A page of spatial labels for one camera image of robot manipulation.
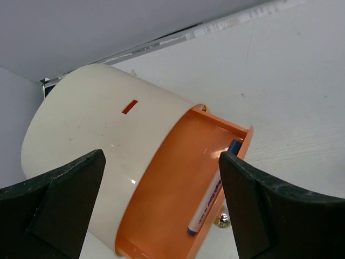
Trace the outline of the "white blue cap marker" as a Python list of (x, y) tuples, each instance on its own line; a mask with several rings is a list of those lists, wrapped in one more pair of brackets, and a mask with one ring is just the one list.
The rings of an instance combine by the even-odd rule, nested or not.
[(208, 215), (212, 204), (214, 203), (216, 197), (220, 192), (222, 187), (222, 181), (220, 178), (220, 170), (217, 167), (217, 170), (208, 185), (203, 198), (201, 199), (189, 225), (187, 228), (187, 234), (190, 236), (195, 236), (199, 233), (201, 227), (203, 226), (206, 216)]

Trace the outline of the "peach top drawer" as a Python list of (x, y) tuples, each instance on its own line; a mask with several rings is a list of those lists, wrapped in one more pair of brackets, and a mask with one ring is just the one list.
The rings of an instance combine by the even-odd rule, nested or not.
[(196, 236), (187, 227), (233, 140), (244, 158), (254, 133), (197, 108), (167, 135), (121, 221), (115, 253), (125, 258), (195, 258), (224, 202), (219, 192)]

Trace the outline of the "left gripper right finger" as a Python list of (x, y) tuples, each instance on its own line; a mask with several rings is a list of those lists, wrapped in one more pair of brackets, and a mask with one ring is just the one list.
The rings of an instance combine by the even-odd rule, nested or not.
[(240, 258), (344, 258), (344, 199), (223, 152), (220, 176)]

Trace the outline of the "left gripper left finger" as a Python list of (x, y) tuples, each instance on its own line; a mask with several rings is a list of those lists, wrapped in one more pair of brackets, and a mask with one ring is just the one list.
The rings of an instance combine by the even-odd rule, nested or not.
[(93, 150), (1, 189), (1, 258), (79, 258), (104, 174)]

